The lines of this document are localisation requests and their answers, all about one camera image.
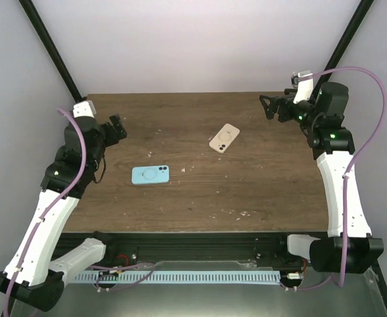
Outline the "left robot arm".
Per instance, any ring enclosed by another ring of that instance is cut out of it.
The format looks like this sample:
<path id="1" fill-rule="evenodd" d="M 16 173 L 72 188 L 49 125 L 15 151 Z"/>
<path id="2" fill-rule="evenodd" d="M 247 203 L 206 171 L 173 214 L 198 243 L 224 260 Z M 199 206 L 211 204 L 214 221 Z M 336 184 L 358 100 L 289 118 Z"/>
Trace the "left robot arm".
<path id="1" fill-rule="evenodd" d="M 99 183 L 95 173 L 106 148 L 127 137 L 117 114 L 103 124 L 93 115 L 64 115 L 69 119 L 64 144 L 46 168 L 36 211 L 16 254 L 0 271 L 0 292 L 43 312 L 57 304 L 76 275 L 97 263 L 111 266 L 117 259 L 110 237 L 99 232 L 52 259 L 62 230 L 87 186 Z"/>

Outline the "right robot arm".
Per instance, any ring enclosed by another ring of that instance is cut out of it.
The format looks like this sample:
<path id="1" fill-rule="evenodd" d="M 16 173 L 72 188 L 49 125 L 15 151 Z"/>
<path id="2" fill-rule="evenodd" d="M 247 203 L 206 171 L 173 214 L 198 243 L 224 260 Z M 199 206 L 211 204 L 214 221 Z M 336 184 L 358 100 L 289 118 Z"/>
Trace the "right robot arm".
<path id="1" fill-rule="evenodd" d="M 291 234 L 276 248 L 276 260 L 290 266 L 300 256 L 318 272 L 364 273 L 383 253 L 384 244 L 373 237 L 364 216 L 355 177 L 353 136 L 342 126 L 349 89 L 328 82 L 313 101 L 293 89 L 283 96 L 261 95 L 259 100 L 267 119 L 299 123 L 321 173 L 328 206 L 327 236 Z"/>

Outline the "beige phone case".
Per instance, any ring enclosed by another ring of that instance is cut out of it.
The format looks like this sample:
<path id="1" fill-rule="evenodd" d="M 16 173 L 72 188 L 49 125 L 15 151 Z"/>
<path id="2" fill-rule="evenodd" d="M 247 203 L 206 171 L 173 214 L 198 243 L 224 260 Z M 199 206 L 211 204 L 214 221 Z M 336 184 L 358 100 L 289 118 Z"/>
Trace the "beige phone case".
<path id="1" fill-rule="evenodd" d="M 209 147 L 218 153 L 224 153 L 231 143 L 237 138 L 240 130 L 226 123 L 219 132 L 210 140 Z"/>

